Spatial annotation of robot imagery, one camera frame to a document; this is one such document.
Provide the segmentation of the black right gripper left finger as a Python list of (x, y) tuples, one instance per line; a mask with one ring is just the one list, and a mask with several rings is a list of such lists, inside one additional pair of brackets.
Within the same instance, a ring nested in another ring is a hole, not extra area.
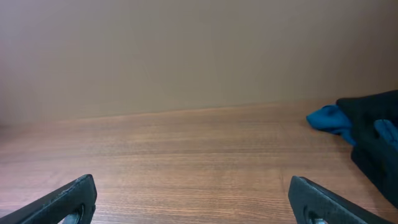
[(85, 174), (42, 198), (1, 218), (4, 224), (90, 224), (96, 210), (93, 176)]

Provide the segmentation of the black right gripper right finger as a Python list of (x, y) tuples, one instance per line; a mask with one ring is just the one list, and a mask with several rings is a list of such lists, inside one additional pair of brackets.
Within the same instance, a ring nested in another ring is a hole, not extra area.
[(305, 177), (291, 178), (288, 198), (298, 224), (392, 224)]

